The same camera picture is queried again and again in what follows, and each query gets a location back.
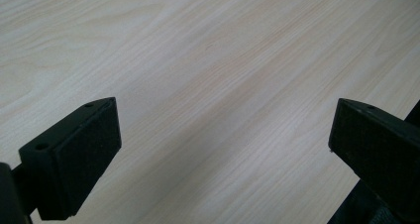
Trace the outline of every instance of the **light wood surface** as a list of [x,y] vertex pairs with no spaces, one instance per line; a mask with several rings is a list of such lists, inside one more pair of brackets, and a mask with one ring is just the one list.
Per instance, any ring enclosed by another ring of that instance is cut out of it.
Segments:
[[420,0],[0,0],[1,162],[117,98],[123,149],[65,223],[326,223],[358,180],[338,98],[404,118],[419,87]]

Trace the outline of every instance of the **wood grain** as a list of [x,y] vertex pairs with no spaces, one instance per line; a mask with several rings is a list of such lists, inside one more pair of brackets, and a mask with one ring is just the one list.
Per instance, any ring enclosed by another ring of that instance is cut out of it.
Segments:
[[326,223],[358,180],[337,99],[404,118],[419,61],[420,0],[0,0],[0,159],[116,96],[123,149],[66,223]]

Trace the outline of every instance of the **black plastic part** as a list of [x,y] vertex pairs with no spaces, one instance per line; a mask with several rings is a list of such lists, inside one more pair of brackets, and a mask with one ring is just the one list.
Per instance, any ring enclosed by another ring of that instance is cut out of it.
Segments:
[[29,224],[31,218],[25,213],[18,189],[9,166],[0,163],[0,223]]
[[[420,129],[414,126],[419,123],[418,109],[419,103],[402,121],[371,105],[339,100],[329,146],[361,181],[330,223],[336,223],[345,209],[347,216],[352,215],[352,209],[361,208],[357,204],[361,200],[370,200],[377,208],[365,208],[368,216],[359,223],[420,221]],[[370,190],[371,195],[361,189]],[[385,209],[390,211],[386,218],[395,218],[371,222],[374,213]]]
[[41,218],[75,215],[120,148],[115,98],[79,107],[22,147],[22,166]]

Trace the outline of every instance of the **wooden table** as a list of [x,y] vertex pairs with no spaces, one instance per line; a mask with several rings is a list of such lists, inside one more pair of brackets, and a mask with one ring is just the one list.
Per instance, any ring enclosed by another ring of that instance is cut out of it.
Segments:
[[117,98],[123,149],[65,223],[326,223],[358,180],[338,98],[404,118],[419,87],[420,0],[0,0],[2,162]]

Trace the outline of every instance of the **screw hole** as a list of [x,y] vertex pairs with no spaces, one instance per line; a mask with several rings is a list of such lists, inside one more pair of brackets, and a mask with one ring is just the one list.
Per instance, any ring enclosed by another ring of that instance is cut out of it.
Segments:
[[36,150],[38,150],[38,151],[42,151],[42,150],[45,150],[47,147],[49,147],[50,145],[49,144],[47,144],[47,143],[41,143],[41,144],[37,144],[36,146],[35,146],[35,149]]

